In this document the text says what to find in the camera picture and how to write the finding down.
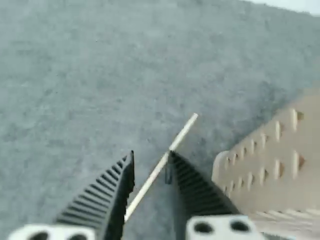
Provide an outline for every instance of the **ridged rubber pad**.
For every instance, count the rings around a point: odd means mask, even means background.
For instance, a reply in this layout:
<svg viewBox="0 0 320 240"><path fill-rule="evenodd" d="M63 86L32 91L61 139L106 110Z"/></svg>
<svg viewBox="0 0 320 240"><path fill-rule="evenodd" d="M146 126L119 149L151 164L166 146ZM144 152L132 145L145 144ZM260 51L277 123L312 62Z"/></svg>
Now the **ridged rubber pad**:
<svg viewBox="0 0 320 240"><path fill-rule="evenodd" d="M58 224L93 228L97 240L120 240L135 185L134 152L103 172L57 216Z"/></svg>
<svg viewBox="0 0 320 240"><path fill-rule="evenodd" d="M230 215L240 212L210 179L205 179L186 158L169 154L167 182L173 185L176 240L185 240L186 223L194 216Z"/></svg>

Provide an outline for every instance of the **screw hole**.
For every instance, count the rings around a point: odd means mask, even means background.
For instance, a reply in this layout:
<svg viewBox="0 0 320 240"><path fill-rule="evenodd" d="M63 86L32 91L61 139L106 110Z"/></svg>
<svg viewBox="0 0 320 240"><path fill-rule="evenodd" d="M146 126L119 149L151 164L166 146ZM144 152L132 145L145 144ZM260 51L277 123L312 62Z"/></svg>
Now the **screw hole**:
<svg viewBox="0 0 320 240"><path fill-rule="evenodd" d="M214 231L214 229L207 222L197 222L194 225L194 230L197 233L201 233L201 234L210 234Z"/></svg>
<svg viewBox="0 0 320 240"><path fill-rule="evenodd" d="M231 229L237 232L249 232L250 228L242 221L233 221L231 223Z"/></svg>
<svg viewBox="0 0 320 240"><path fill-rule="evenodd" d="M49 234L45 231L38 232L29 238L29 240L47 240L47 239L49 239Z"/></svg>
<svg viewBox="0 0 320 240"><path fill-rule="evenodd" d="M83 234L76 234L70 237L69 240L87 240L87 237Z"/></svg>

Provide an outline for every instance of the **gray carpet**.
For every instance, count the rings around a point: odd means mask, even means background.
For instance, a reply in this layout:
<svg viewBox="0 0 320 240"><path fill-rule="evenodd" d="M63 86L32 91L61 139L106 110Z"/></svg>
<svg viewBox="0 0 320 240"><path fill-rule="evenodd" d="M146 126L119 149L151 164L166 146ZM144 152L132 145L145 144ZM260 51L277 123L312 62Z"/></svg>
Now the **gray carpet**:
<svg viewBox="0 0 320 240"><path fill-rule="evenodd" d="M320 18L238 0L2 1L0 239L49 223L131 149L138 189L193 112L185 154L208 170L318 85L319 39ZM167 232L167 207L139 206L125 239Z"/></svg>

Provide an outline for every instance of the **white wall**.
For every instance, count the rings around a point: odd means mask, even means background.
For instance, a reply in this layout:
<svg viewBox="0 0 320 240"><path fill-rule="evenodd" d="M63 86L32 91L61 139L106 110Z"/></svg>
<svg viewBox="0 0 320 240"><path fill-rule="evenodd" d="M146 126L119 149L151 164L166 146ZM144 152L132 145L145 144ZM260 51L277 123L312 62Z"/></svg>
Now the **white wall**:
<svg viewBox="0 0 320 240"><path fill-rule="evenodd" d="M248 0L252 3L320 16L320 0Z"/></svg>

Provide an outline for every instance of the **floor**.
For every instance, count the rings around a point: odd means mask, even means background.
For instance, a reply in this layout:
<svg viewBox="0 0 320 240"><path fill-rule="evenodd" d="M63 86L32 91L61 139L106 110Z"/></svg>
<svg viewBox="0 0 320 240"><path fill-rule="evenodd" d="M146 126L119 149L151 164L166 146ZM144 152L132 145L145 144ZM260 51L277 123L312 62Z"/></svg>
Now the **floor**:
<svg viewBox="0 0 320 240"><path fill-rule="evenodd" d="M193 112L184 154L209 175L319 84L320 18L239 0L3 1L0 33L1 239L49 223L131 149L138 190ZM165 238L166 190L159 178L125 239Z"/></svg>

